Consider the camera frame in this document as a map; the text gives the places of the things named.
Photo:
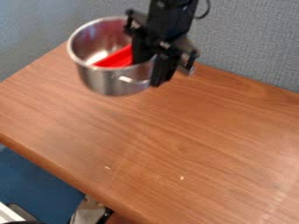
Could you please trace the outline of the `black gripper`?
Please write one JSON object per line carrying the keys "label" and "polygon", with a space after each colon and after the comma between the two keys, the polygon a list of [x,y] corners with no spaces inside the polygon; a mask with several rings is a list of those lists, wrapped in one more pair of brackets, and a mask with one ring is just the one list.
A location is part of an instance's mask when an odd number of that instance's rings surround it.
{"label": "black gripper", "polygon": [[134,63],[154,57],[150,85],[161,87],[178,66],[187,71],[199,57],[199,50],[187,38],[199,0],[150,0],[149,12],[129,9],[125,32],[133,37]]}

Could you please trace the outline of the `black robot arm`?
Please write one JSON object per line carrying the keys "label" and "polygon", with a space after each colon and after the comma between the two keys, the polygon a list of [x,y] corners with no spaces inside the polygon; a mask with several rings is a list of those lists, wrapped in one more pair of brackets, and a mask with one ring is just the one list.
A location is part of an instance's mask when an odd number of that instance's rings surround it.
{"label": "black robot arm", "polygon": [[135,64],[154,60],[150,85],[159,87],[171,80],[181,67],[193,72],[201,50],[187,35],[195,19],[205,19],[211,12],[211,0],[206,0],[207,10],[197,16],[199,0],[151,0],[149,12],[126,11],[125,33],[133,38],[133,61]]}

